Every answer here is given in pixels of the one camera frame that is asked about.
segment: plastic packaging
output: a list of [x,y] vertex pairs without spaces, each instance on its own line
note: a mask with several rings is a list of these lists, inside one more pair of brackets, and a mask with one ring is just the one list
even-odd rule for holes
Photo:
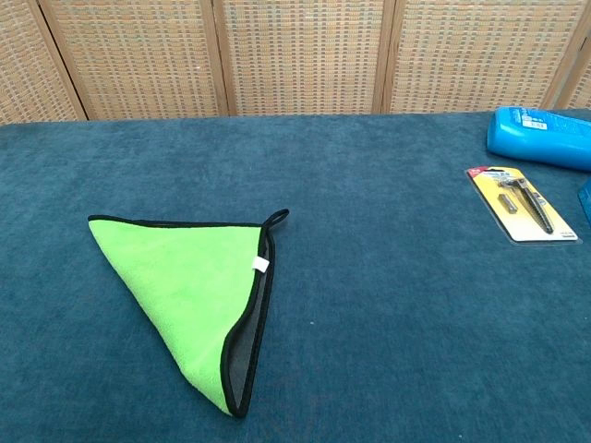
[[466,173],[514,245],[581,243],[573,229],[518,169],[478,166]]
[[591,122],[538,109],[499,108],[488,125],[495,154],[591,171]]

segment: bottle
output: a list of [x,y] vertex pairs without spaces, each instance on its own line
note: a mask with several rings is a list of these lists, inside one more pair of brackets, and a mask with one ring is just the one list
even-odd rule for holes
[[503,107],[488,125],[495,154],[591,171],[591,122],[539,109]]

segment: yellow packaging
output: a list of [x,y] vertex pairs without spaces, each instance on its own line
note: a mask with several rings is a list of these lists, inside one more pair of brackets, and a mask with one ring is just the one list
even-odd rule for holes
[[518,169],[480,166],[467,173],[514,242],[578,240],[566,221]]

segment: table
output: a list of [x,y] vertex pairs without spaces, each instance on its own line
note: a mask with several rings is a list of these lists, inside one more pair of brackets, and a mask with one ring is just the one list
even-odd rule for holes
[[[487,154],[489,118],[0,127],[0,435],[591,441],[586,174]],[[510,244],[464,175],[483,164],[521,168],[584,242]],[[263,222],[283,207],[238,420],[186,383],[86,218]]]

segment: woven panel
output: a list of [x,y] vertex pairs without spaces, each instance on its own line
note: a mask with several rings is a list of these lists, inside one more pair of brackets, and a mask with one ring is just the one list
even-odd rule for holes
[[591,108],[591,63],[574,89],[569,108]]
[[0,0],[0,124],[77,120],[27,2]]
[[584,0],[408,0],[391,112],[538,106]]
[[48,5],[94,118],[218,113],[198,0]]
[[220,1],[238,114],[370,112],[383,0]]

